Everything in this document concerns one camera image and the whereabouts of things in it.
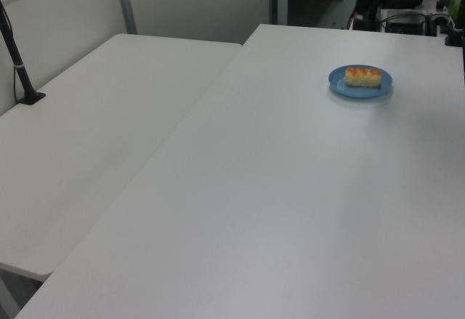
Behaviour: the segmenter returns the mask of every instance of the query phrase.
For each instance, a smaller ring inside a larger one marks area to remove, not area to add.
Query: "table surface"
[[[0,117],[0,267],[47,278],[239,49],[118,35]]]
[[[464,120],[440,39],[261,25],[18,319],[461,318]]]

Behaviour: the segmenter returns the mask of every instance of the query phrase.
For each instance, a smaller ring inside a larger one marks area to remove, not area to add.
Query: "gray floor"
[[[291,26],[345,29],[356,0],[288,0],[288,24]],[[273,20],[276,22],[276,0],[272,0]],[[24,307],[40,283],[0,270],[0,277],[15,301]],[[0,319],[8,318],[0,306]]]

